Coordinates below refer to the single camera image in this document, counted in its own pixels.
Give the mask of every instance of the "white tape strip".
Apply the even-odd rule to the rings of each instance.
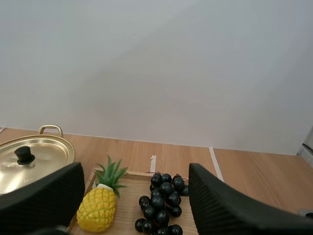
[[[150,172],[155,172],[156,171],[156,163],[157,163],[157,156],[152,155],[151,157],[151,164],[150,164]]]
[[[216,171],[216,174],[217,174],[217,178],[219,178],[220,181],[224,182],[224,178],[223,178],[223,175],[221,173],[221,169],[220,169],[219,163],[216,160],[214,150],[213,150],[212,147],[209,148],[209,149],[210,149],[211,158],[212,158],[212,161],[213,161],[213,164],[214,164],[214,168],[215,168],[215,171]]]

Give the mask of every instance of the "wooden tray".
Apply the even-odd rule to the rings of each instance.
[[[150,179],[153,176],[152,173],[138,173],[129,172],[125,174],[120,180],[120,184],[126,185],[127,188],[120,189],[120,198],[116,198],[116,211],[114,219],[110,227],[103,233],[98,234],[110,234],[110,235],[139,235],[135,230],[134,224],[137,219],[144,218],[143,213],[138,203],[139,198],[142,195],[150,197]],[[96,176],[92,173],[86,183],[86,193],[92,190],[92,184]],[[181,197],[180,207],[182,214],[179,218],[171,216],[169,225],[179,224],[183,229],[184,235],[197,235],[197,228],[192,216],[189,197]],[[95,233],[89,233],[83,231],[77,224],[76,215],[73,217],[67,232],[71,235],[95,235]]]

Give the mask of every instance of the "white wall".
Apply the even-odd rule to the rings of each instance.
[[[313,1],[2,0],[0,126],[295,154]]]

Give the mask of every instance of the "wooden table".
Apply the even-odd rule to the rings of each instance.
[[[214,149],[225,183],[298,214],[313,209],[313,168],[300,156]]]
[[[0,143],[37,131],[5,128]],[[156,171],[188,176],[190,163],[200,163],[217,176],[208,148],[124,141],[64,134],[76,151],[85,180],[96,163],[106,164],[107,155],[130,171],[148,172],[156,155]],[[236,190],[283,210],[298,213],[313,209],[313,168],[299,156],[214,149],[225,183]]]
[[[37,131],[5,128],[0,132],[0,143],[37,133]],[[96,167],[96,163],[107,164],[107,155],[114,161],[123,159],[121,167],[128,166],[128,170],[135,172],[149,172],[151,157],[156,155],[156,171],[171,175],[178,173],[188,177],[189,164],[200,163],[216,175],[208,148],[69,134],[64,134],[64,138],[73,144],[76,152],[75,161],[81,162],[85,180]]]

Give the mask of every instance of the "pineapple leaves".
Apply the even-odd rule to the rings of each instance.
[[[116,185],[113,185],[112,187],[114,187],[114,188],[126,188],[127,186],[116,184]]]
[[[113,172],[113,169],[114,169],[114,165],[115,165],[115,163],[111,163],[110,165],[108,165],[107,171],[104,174],[104,179],[105,180],[108,180],[109,178],[112,177],[112,172]]]
[[[122,168],[122,169],[120,169],[118,172],[115,173],[115,175],[114,175],[115,182],[116,182],[119,178],[121,178],[122,175],[125,174],[125,172],[127,171],[127,168],[128,168],[128,167]]]
[[[101,173],[99,173],[97,171],[95,171],[94,173],[97,176],[99,183],[104,184],[104,179],[103,179],[103,176],[101,175]]]
[[[113,192],[116,194],[116,196],[119,198],[119,191],[117,188],[113,188]]]
[[[106,168],[104,167],[104,165],[97,163],[96,165],[100,166],[103,169],[103,174],[106,173]]]
[[[117,164],[114,166],[113,174],[115,174],[119,168],[119,165],[121,164],[122,159],[120,159]]]
[[[108,166],[112,164],[112,159],[110,158],[110,156],[108,155]]]
[[[112,162],[111,157],[108,155],[108,166],[105,168],[102,164],[97,164],[102,168],[101,170],[95,170],[94,173],[98,178],[100,184],[104,184],[113,189],[117,197],[120,197],[119,188],[125,188],[126,186],[118,184],[119,178],[127,173],[127,167],[119,169],[122,159],[118,162]]]

